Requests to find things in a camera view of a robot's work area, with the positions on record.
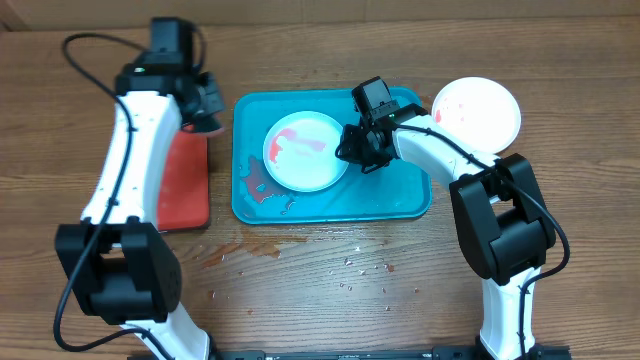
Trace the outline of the light blue plate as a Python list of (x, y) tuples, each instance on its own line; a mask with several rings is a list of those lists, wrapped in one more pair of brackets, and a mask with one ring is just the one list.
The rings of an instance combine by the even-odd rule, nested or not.
[(269, 129), (263, 144), (268, 174), (296, 192), (329, 188), (348, 168), (335, 155), (342, 132), (342, 125), (320, 112), (299, 111), (282, 117)]

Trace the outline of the white plate with red stain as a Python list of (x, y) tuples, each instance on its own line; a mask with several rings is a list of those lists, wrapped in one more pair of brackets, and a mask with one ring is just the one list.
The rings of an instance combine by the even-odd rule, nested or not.
[(447, 84), (432, 103), (435, 122), (465, 144), (497, 154), (519, 134), (518, 102), (503, 85), (482, 77), (465, 77)]

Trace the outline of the dark green bow-shaped sponge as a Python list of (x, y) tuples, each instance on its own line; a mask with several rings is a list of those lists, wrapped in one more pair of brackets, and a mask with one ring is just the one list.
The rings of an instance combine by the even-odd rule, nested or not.
[(224, 127), (217, 122), (198, 123), (193, 126), (193, 133), (205, 137), (215, 137), (224, 132)]

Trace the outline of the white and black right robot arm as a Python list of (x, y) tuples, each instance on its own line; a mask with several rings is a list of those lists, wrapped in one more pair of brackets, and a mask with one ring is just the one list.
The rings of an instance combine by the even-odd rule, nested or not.
[(379, 77), (355, 87), (360, 119), (343, 130), (335, 155), (367, 174), (402, 160), (447, 188), (459, 247), (482, 280), (483, 323), (463, 358), (566, 359), (532, 329), (534, 288), (555, 244), (549, 214), (530, 163), (521, 155), (483, 152), (442, 127), (436, 115), (392, 98)]

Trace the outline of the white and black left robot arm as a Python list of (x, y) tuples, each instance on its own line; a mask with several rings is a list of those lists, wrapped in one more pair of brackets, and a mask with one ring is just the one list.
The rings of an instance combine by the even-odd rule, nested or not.
[(80, 220), (56, 232), (67, 277), (58, 309), (75, 298), (84, 314), (114, 326), (117, 337), (136, 336), (155, 359), (213, 359), (212, 336), (182, 304), (181, 266), (157, 211), (175, 136), (220, 133), (224, 103), (194, 23), (156, 17), (150, 35), (107, 89), (114, 128), (96, 189)]

